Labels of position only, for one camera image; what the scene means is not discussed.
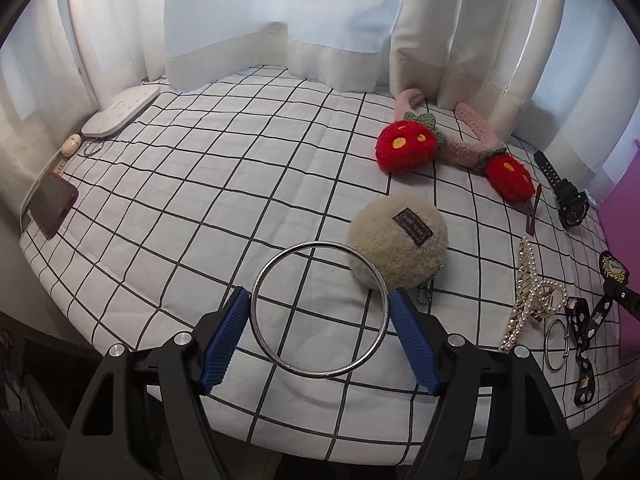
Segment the black gold round badge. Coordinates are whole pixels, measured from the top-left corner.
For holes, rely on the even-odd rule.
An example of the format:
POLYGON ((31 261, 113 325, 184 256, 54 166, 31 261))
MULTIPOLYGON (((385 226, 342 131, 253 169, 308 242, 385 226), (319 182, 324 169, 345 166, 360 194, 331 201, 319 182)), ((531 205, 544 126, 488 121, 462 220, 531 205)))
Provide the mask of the black gold round badge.
POLYGON ((629 281, 629 271, 623 263, 615 258, 608 250, 600 253, 599 269, 602 278, 613 280, 617 283, 627 285, 629 281))

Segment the strawberry plush headband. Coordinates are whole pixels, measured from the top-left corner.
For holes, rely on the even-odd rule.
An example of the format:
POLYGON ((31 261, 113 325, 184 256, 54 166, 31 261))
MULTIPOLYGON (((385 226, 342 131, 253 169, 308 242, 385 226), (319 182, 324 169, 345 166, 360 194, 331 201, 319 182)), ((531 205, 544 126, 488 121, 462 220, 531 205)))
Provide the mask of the strawberry plush headband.
POLYGON ((463 141, 443 133, 431 113, 418 114, 416 106, 424 100, 418 88, 400 92, 395 100, 395 120, 376 140, 374 154, 378 166, 388 174, 406 174, 421 169, 434 158, 469 169, 488 179, 504 199, 524 204, 536 193, 529 171, 513 157, 488 121, 468 104, 460 102, 454 114, 475 136, 463 141))

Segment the white flat device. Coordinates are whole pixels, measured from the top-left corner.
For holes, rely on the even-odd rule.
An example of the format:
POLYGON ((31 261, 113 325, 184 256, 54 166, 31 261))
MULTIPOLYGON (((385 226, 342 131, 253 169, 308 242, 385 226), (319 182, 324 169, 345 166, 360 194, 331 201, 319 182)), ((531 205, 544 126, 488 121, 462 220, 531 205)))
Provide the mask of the white flat device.
POLYGON ((85 138, 102 139, 118 133, 160 95, 159 84, 142 84, 119 92, 105 110, 94 114, 81 128, 85 138))

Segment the beige fluffy round pouch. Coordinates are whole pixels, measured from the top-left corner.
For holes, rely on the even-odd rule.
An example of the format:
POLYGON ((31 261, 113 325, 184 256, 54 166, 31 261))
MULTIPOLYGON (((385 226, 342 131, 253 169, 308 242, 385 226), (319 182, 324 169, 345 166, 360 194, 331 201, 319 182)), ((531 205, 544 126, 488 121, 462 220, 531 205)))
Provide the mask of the beige fluffy round pouch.
POLYGON ((350 222, 346 245, 359 257, 347 258, 358 282, 378 285, 374 266, 391 292, 427 284, 444 267, 448 229, 442 214, 426 197, 398 192, 378 198, 350 222))

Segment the large silver bangle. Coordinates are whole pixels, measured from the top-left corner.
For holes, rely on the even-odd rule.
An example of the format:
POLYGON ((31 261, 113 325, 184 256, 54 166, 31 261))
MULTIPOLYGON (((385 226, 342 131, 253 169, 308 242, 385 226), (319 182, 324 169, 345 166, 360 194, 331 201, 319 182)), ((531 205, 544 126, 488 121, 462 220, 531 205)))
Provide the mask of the large silver bangle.
POLYGON ((344 378, 370 361, 390 325, 388 287, 344 243, 307 240, 274 252, 250 285, 250 329, 273 368, 344 378))

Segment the brown snap hair clip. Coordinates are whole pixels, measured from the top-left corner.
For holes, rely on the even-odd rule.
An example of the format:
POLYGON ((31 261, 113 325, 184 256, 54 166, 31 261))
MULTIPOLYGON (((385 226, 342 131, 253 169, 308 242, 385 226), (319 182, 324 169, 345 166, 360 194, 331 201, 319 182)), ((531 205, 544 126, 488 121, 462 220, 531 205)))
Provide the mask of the brown snap hair clip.
POLYGON ((538 184, 536 187, 536 193, 534 195, 534 198, 528 205, 528 211, 526 214, 525 229, 526 229, 526 233, 529 236, 534 236, 536 234, 536 215, 537 215, 537 208, 541 198, 541 193, 542 193, 542 185, 538 184))

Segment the pearl hair claw clip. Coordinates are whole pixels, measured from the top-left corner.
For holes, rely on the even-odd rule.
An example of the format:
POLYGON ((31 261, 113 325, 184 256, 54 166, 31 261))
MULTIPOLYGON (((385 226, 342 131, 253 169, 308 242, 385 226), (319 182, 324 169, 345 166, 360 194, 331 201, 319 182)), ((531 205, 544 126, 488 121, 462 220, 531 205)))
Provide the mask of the pearl hair claw clip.
POLYGON ((523 237, 518 244, 515 285, 514 306, 499 346, 499 350, 504 352, 516 346, 530 318, 541 323, 545 318, 561 313, 568 301, 564 284, 542 278, 538 273, 534 248, 527 237, 523 237))

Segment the black wrist watch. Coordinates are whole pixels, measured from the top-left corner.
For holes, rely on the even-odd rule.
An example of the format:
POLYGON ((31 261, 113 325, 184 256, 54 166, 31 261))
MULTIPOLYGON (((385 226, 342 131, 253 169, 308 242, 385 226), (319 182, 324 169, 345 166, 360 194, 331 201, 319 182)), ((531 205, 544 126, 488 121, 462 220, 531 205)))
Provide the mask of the black wrist watch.
POLYGON ((558 215, 563 228, 571 229, 580 226, 587 217, 590 208, 587 194, 579 192, 567 178, 561 178, 544 152, 536 151, 534 159, 552 188, 558 203, 558 215))

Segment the pink plastic bin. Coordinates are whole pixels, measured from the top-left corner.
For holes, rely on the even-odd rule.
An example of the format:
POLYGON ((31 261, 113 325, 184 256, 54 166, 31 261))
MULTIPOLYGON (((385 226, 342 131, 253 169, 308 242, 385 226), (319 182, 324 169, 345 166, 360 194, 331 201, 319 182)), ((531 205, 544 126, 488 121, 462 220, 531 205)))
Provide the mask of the pink plastic bin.
POLYGON ((608 250, 630 275, 620 300, 620 357, 639 355, 639 141, 634 158, 599 209, 608 250))

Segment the white grid tablecloth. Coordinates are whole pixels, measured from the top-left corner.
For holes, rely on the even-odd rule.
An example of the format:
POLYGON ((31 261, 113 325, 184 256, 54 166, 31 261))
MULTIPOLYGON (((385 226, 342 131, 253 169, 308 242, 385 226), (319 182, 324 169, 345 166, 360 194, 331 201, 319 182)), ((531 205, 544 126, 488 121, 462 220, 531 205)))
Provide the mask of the white grid tablecloth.
MULTIPOLYGON (((375 140, 393 119, 385 89, 341 93, 254 67, 190 92, 162 93, 122 133, 84 148, 63 178, 79 197, 50 240, 32 223, 24 256, 58 308, 100 353, 117 341, 156 347, 247 290, 274 252, 307 240, 345 243, 349 222, 390 193, 431 200, 448 228, 431 304, 449 333, 497 349, 514 303, 526 206, 488 181, 434 160, 388 176, 375 140)), ((594 304, 605 235, 594 212, 562 229, 544 184, 533 248, 540 274, 594 304)), ((575 350, 563 363, 563 330, 528 322, 518 338, 550 384, 570 428, 603 408, 636 374, 620 362, 614 307, 591 344, 598 390, 576 408, 575 350)), ((246 326, 224 381, 202 399, 216 431, 263 448, 334 462, 410 464, 436 399, 416 384, 390 325, 372 359, 344 378, 308 380, 272 367, 246 326)))

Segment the white curtain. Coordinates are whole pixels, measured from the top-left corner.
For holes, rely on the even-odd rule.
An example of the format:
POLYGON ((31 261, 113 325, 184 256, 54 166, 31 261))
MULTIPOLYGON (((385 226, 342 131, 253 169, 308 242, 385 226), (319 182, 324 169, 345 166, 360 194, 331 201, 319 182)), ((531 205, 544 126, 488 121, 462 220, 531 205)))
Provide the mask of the white curtain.
POLYGON ((336 90, 470 104, 602 200, 639 134, 639 43, 611 0, 30 0, 1 46, 1 198, 122 90, 282 65, 336 90))

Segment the dark red phone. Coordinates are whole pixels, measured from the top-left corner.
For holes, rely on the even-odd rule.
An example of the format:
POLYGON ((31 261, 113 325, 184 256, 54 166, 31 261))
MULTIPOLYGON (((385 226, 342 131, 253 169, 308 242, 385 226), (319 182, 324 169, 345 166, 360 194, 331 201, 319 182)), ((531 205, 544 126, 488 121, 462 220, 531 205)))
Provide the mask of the dark red phone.
POLYGON ((52 183, 62 185, 62 190, 53 196, 52 203, 32 207, 32 218, 47 240, 58 232, 79 195, 78 188, 63 178, 61 181, 52 180, 52 183))

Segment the small cream round gadget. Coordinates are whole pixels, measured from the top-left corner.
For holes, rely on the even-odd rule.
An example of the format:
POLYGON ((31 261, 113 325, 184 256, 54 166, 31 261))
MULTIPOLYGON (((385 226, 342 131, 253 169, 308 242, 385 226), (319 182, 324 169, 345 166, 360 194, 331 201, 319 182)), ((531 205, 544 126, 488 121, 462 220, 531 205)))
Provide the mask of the small cream round gadget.
POLYGON ((79 150, 81 144, 82 136, 78 133, 74 133, 64 141, 61 148, 61 154, 66 158, 70 158, 79 150))

